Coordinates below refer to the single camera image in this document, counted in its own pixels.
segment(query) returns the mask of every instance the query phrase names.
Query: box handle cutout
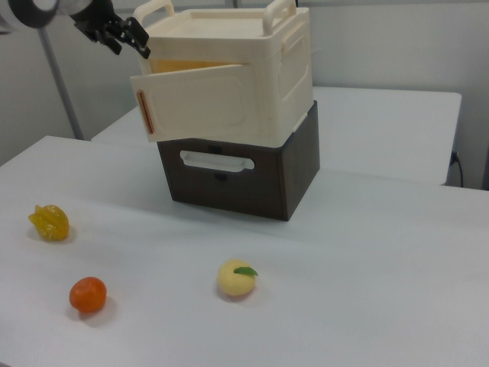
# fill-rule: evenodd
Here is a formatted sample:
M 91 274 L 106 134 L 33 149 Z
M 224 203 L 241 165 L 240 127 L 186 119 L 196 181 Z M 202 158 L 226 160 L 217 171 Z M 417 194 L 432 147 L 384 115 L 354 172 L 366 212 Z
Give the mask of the box handle cutout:
M 201 153 L 199 151 L 181 151 L 180 158 L 186 166 L 208 170 L 241 172 L 242 170 L 254 169 L 254 162 L 250 158 Z
M 265 37 L 274 34 L 274 18 L 285 8 L 289 13 L 289 17 L 292 17 L 297 13 L 295 0 L 275 0 L 265 8 L 262 21 L 263 34 Z
M 151 115 L 147 110 L 146 97 L 144 97 L 144 92 L 142 90 L 138 90 L 136 93 L 139 102 L 139 108 L 141 109 L 141 115 L 143 116 L 144 126 L 146 127 L 146 131 L 149 135 L 154 133 L 153 123 L 151 121 Z

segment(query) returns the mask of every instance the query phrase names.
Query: orange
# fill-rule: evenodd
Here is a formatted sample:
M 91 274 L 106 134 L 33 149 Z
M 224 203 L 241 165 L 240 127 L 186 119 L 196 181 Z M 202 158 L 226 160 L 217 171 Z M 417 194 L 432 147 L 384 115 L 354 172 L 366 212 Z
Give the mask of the orange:
M 79 312 L 88 313 L 100 310 L 107 298 L 107 288 L 103 281 L 94 277 L 87 277 L 71 288 L 70 303 Z

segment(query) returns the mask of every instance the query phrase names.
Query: white table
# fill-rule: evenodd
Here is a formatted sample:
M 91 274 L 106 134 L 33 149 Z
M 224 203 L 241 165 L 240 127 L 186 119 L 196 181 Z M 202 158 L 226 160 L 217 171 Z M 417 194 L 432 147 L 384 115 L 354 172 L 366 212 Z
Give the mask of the white table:
M 458 121 L 456 93 L 315 87 L 321 167 L 444 184 Z M 141 148 L 149 143 L 138 109 L 92 141 Z
M 54 203 L 73 230 L 42 242 Z M 45 138 L 0 167 L 0 361 L 11 367 L 489 363 L 489 195 L 321 169 L 289 222 L 171 201 L 157 151 Z M 260 276 L 222 298 L 227 258 Z M 81 317 L 71 286 L 101 278 Z

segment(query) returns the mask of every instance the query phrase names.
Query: dark brown box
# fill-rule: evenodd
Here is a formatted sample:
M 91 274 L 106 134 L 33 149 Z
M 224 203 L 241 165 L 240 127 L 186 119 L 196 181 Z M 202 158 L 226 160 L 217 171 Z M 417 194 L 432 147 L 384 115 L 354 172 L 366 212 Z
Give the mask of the dark brown box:
M 202 139 L 157 144 L 173 200 L 289 220 L 319 170 L 317 102 L 280 148 Z M 250 158 L 254 169 L 232 173 L 189 167 L 181 151 Z

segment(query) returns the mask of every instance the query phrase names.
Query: toy lemon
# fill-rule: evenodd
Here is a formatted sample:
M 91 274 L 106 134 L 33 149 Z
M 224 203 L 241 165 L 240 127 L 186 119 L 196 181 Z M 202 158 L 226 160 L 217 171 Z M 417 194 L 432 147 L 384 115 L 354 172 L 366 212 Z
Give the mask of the toy lemon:
M 242 296 L 254 288 L 257 272 L 247 262 L 232 258 L 221 265 L 217 284 L 229 296 Z
M 48 241 L 61 241 L 68 236 L 70 230 L 68 217 L 55 205 L 36 205 L 36 210 L 29 216 L 29 220 L 36 226 L 37 233 Z

